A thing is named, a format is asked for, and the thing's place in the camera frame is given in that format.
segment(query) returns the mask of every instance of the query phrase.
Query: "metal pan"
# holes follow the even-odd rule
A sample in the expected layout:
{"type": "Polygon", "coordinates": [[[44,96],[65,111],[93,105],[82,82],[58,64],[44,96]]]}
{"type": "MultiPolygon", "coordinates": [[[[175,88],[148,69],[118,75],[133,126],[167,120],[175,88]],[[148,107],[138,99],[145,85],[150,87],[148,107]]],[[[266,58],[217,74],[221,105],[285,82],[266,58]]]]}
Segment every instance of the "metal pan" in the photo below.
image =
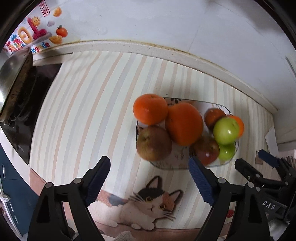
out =
{"type": "Polygon", "coordinates": [[[33,66],[30,48],[15,52],[0,70],[0,122],[13,112],[17,97],[33,66]]]}

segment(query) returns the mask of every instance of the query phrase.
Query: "cat eye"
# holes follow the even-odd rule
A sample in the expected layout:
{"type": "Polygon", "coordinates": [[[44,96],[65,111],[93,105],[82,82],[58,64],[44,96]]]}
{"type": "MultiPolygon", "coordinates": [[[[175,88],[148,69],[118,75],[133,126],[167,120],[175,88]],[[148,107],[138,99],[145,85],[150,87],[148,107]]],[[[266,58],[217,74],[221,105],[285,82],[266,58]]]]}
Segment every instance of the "cat eye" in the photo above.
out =
{"type": "Polygon", "coordinates": [[[160,209],[165,209],[165,205],[162,203],[162,204],[159,205],[159,208],[160,209]]]}
{"type": "Polygon", "coordinates": [[[152,202],[152,197],[146,197],[146,202],[152,202]]]}

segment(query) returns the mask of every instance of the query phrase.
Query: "blue gripper pad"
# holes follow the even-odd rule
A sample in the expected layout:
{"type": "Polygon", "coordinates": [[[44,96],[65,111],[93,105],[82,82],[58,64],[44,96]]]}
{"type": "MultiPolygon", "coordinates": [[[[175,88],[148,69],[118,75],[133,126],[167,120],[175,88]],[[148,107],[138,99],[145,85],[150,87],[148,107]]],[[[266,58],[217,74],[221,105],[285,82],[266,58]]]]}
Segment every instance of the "blue gripper pad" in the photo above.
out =
{"type": "Polygon", "coordinates": [[[97,168],[96,166],[94,169],[92,169],[92,171],[95,171],[96,173],[94,174],[94,177],[87,186],[87,195],[85,198],[85,204],[87,205],[87,207],[91,203],[96,201],[96,198],[98,197],[98,194],[110,171],[111,163],[109,158],[101,159],[98,164],[100,164],[99,168],[97,168]]]}
{"type": "Polygon", "coordinates": [[[203,200],[213,206],[215,200],[213,197],[213,190],[206,179],[205,175],[202,173],[198,165],[195,163],[194,159],[191,157],[189,159],[189,172],[202,196],[203,200]]]}
{"type": "Polygon", "coordinates": [[[269,154],[265,150],[260,150],[258,152],[258,156],[260,159],[265,161],[268,165],[270,165],[272,167],[279,167],[279,163],[278,163],[277,158],[274,157],[273,155],[269,154]]]}

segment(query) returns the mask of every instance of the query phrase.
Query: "cat head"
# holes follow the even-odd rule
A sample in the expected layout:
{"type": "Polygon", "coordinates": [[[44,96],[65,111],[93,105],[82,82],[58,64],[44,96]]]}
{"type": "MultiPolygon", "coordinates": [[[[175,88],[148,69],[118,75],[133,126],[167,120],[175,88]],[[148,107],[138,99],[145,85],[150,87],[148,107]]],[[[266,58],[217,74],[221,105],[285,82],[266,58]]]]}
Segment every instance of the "cat head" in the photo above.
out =
{"type": "Polygon", "coordinates": [[[144,214],[152,218],[173,219],[171,215],[176,204],[181,200],[183,191],[176,190],[172,193],[162,189],[162,178],[156,176],[151,179],[147,186],[137,194],[131,196],[135,206],[144,214]]]}

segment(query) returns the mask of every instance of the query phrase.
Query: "screw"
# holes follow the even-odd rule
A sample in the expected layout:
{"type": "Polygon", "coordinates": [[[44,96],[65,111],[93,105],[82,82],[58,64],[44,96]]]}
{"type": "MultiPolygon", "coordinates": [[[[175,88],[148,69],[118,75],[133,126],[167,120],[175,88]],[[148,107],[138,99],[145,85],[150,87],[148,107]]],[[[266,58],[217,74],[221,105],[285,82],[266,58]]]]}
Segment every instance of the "screw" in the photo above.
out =
{"type": "Polygon", "coordinates": [[[219,182],[219,183],[225,183],[226,180],[225,180],[224,178],[222,178],[222,177],[219,177],[219,178],[218,178],[218,182],[219,182]]]}
{"type": "Polygon", "coordinates": [[[52,183],[46,183],[46,184],[45,184],[45,187],[46,187],[46,188],[50,188],[51,186],[52,186],[52,183]]]}
{"type": "Polygon", "coordinates": [[[81,183],[81,181],[82,181],[82,179],[79,178],[79,177],[77,177],[77,178],[75,178],[75,179],[73,180],[73,182],[74,182],[75,184],[81,183]]]}
{"type": "Polygon", "coordinates": [[[251,182],[248,182],[247,185],[248,185],[249,188],[253,188],[254,187],[254,183],[251,183],[251,182]]]}

